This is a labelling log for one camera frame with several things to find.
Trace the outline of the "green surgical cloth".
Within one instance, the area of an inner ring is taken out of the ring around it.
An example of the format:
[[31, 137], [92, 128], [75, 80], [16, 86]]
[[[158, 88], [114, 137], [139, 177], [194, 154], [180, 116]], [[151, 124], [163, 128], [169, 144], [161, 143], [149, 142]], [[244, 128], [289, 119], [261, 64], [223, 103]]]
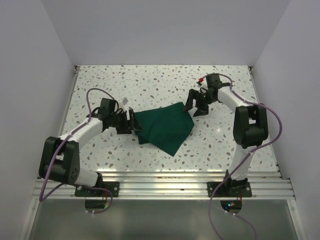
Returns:
[[174, 156], [194, 128], [194, 122], [185, 105], [178, 102], [166, 107], [135, 113], [141, 131], [135, 131], [138, 143], [152, 144]]

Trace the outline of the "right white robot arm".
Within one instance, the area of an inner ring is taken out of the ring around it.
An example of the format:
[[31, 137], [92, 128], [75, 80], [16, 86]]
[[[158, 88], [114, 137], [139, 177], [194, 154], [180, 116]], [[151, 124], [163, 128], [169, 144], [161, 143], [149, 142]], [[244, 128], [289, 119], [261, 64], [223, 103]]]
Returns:
[[184, 112], [195, 107], [194, 117], [206, 116], [209, 105], [218, 102], [234, 113], [232, 134], [236, 149], [230, 168], [216, 187], [232, 197], [246, 186], [254, 153], [269, 136], [267, 110], [264, 105], [250, 103], [236, 93], [233, 81], [224, 74], [207, 74], [197, 84], [199, 90], [190, 89], [188, 92]]

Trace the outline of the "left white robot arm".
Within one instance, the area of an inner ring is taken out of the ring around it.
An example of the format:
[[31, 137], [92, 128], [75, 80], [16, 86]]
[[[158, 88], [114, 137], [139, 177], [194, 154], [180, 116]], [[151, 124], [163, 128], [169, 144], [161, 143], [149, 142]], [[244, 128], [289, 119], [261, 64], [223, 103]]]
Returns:
[[84, 121], [59, 137], [48, 137], [44, 142], [39, 177], [71, 186], [86, 186], [92, 196], [103, 193], [101, 174], [80, 166], [80, 150], [91, 139], [114, 128], [118, 135], [141, 131], [133, 109], [124, 110], [113, 99], [102, 98], [100, 106]]

